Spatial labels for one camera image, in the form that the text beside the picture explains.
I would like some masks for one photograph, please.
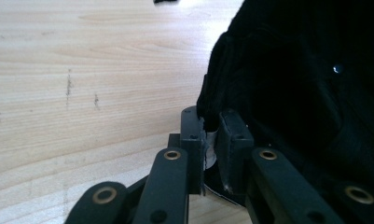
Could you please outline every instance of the shiny button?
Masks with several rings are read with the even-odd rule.
[[[334,67],[333,67],[333,69],[334,69],[334,72],[336,73],[336,74],[340,74],[340,73],[342,73],[343,71],[344,71],[344,67],[343,67],[343,65],[341,65],[341,64],[335,64],[334,65]]]

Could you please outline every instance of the wooden table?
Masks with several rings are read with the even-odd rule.
[[[0,1],[0,223],[63,223],[83,192],[149,173],[241,0]],[[190,198],[189,223],[250,223]]]

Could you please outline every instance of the tabletop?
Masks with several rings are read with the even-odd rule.
[[[241,3],[0,1],[0,223],[63,223],[91,186],[147,175]],[[189,223],[251,221],[208,193]]]

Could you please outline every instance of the black fabric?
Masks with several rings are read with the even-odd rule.
[[[197,107],[207,131],[237,110],[258,146],[280,149],[318,189],[374,189],[374,2],[246,0]]]

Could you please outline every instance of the black object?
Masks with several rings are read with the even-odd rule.
[[[182,117],[197,117],[195,109],[187,108]],[[374,223],[374,191],[339,182],[330,195],[322,195],[280,151],[254,146],[253,137],[245,131],[236,111],[227,110],[221,118],[224,132],[218,138],[223,139],[218,139],[216,149],[224,152],[218,154],[219,171],[224,171],[218,171],[222,186],[228,186],[229,195],[237,192],[238,199],[245,199],[255,224]],[[194,128],[201,125],[198,119],[183,125],[180,134],[170,134],[168,148],[158,153],[148,177],[127,189],[114,182],[88,189],[65,223],[187,223],[188,194],[201,193],[195,188],[201,187],[203,179],[203,173],[193,175],[195,169],[191,167],[201,158],[190,158],[190,154],[199,151],[203,155],[205,147],[201,138],[199,144],[191,143],[195,147],[180,148],[186,140],[181,137],[185,130],[190,139],[201,133]],[[232,178],[226,169],[240,178]]]

